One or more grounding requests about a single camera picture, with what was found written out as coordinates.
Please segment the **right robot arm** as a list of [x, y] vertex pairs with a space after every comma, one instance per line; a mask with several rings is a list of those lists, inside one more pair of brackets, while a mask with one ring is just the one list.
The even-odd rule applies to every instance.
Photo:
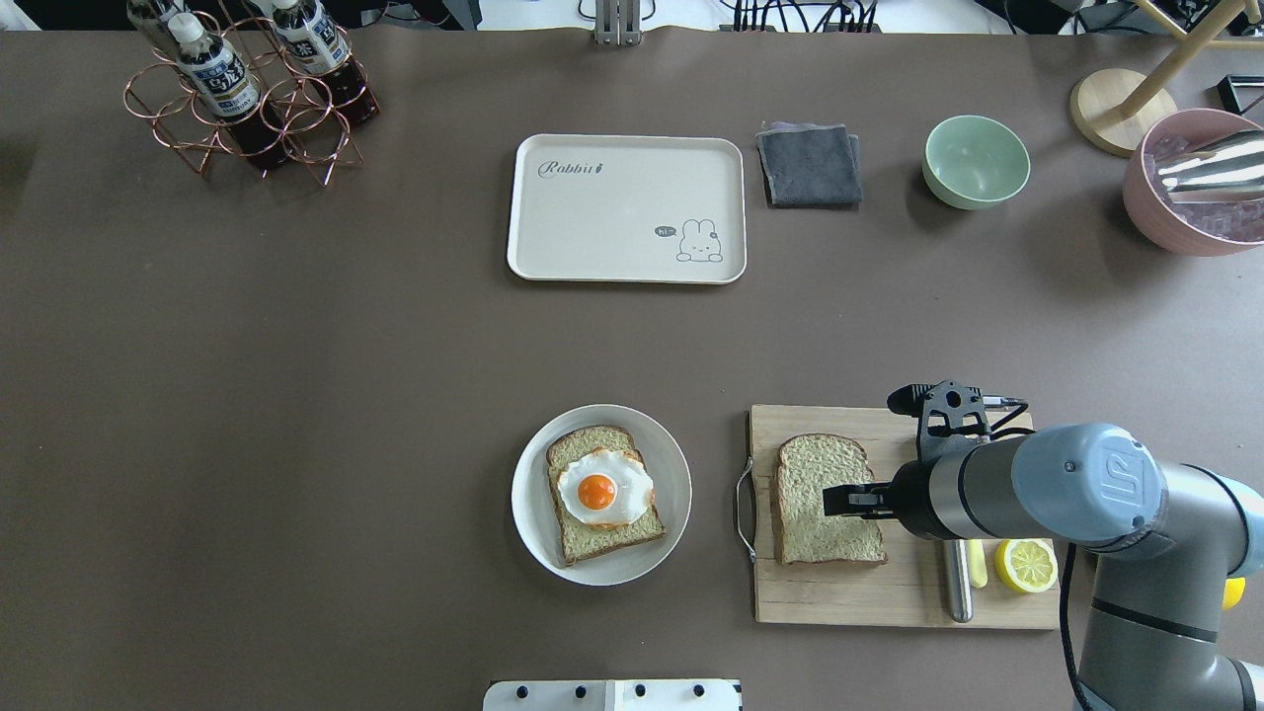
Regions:
[[1261, 571], [1261, 496], [1245, 483], [1157, 462], [1095, 423], [951, 436], [892, 481], [830, 487], [823, 501], [921, 539], [1049, 536], [1095, 553], [1083, 644], [1066, 652], [1077, 710], [1261, 707], [1261, 667], [1218, 652], [1226, 581]]

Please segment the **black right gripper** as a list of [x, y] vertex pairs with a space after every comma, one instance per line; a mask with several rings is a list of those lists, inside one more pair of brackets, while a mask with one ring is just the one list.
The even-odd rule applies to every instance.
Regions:
[[932, 471], [924, 464], [904, 464], [890, 482], [824, 490], [825, 516], [894, 517], [913, 536], [939, 539], [939, 517], [929, 490]]

